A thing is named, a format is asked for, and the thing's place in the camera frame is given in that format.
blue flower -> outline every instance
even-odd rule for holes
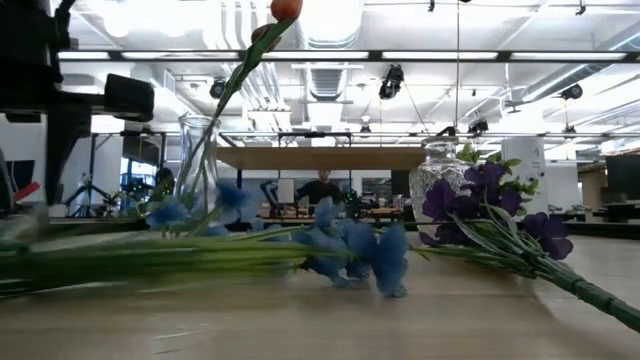
[[[347,277],[368,279],[371,274],[371,262],[378,249],[373,227],[365,223],[353,223],[348,227],[346,242],[349,251],[356,256],[347,264]]]
[[[250,198],[248,192],[238,189],[236,184],[227,180],[218,181],[216,193],[216,205],[225,209],[240,209],[248,203]]]
[[[380,238],[372,267],[378,290],[385,297],[407,295],[402,278],[408,268],[405,258],[408,247],[407,235],[401,225],[390,227]]]
[[[189,218],[189,210],[174,197],[166,197],[145,218],[151,230],[182,225]]]
[[[326,197],[316,205],[316,221],[315,224],[321,229],[327,229],[331,227],[333,220],[338,217],[338,207],[333,205],[333,199]]]
[[[331,237],[318,227],[296,231],[292,234],[294,242],[310,246],[318,250],[346,252],[347,245],[342,239]],[[347,259],[338,256],[311,256],[300,266],[304,270],[313,270],[328,277],[335,286],[349,286],[349,281],[340,275],[340,270],[347,265]]]

track light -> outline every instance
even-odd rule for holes
[[[386,77],[382,80],[379,96],[381,100],[393,99],[400,92],[400,84],[404,81],[402,66],[391,65]]]

wooden counter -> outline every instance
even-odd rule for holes
[[[242,170],[412,170],[425,155],[415,147],[220,147],[217,159]]]
[[[568,263],[640,306],[640,243],[574,238]],[[409,297],[279,281],[0,303],[3,360],[637,360],[640,335],[543,281],[411,257]]]

spotlight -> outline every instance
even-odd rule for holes
[[[575,84],[565,90],[563,90],[560,93],[560,97],[563,98],[564,100],[569,100],[569,99],[573,99],[573,100],[577,100],[580,99],[582,97],[582,94],[584,93],[584,91],[582,90],[582,86]]]
[[[215,78],[213,80],[213,85],[211,85],[211,89],[209,90],[209,95],[214,99],[220,99],[226,86],[227,81],[225,79]]]
[[[389,71],[387,72],[387,76],[384,78],[384,80],[382,80],[382,85],[380,86],[380,92],[378,93],[380,99],[393,99],[400,91],[400,84],[403,81],[404,72],[402,71],[402,66],[391,65]]]
[[[467,131],[467,133],[481,134],[486,131],[489,131],[489,124],[487,123],[487,119],[480,118],[469,123],[469,131]]]

crystal vase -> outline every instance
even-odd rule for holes
[[[175,192],[194,217],[213,211],[216,203],[216,152],[220,126],[217,120],[211,136],[200,143],[212,121],[210,117],[199,115],[185,115],[179,119],[182,156]]]
[[[425,151],[425,162],[413,169],[409,174],[409,189],[413,215],[417,222],[431,222],[433,219],[422,213],[425,195],[438,179],[445,179],[457,194],[466,194],[468,190],[460,190],[467,184],[464,172],[474,165],[456,159],[458,139],[452,136],[427,138],[422,142]],[[431,238],[435,238],[438,226],[419,225],[418,230]]]

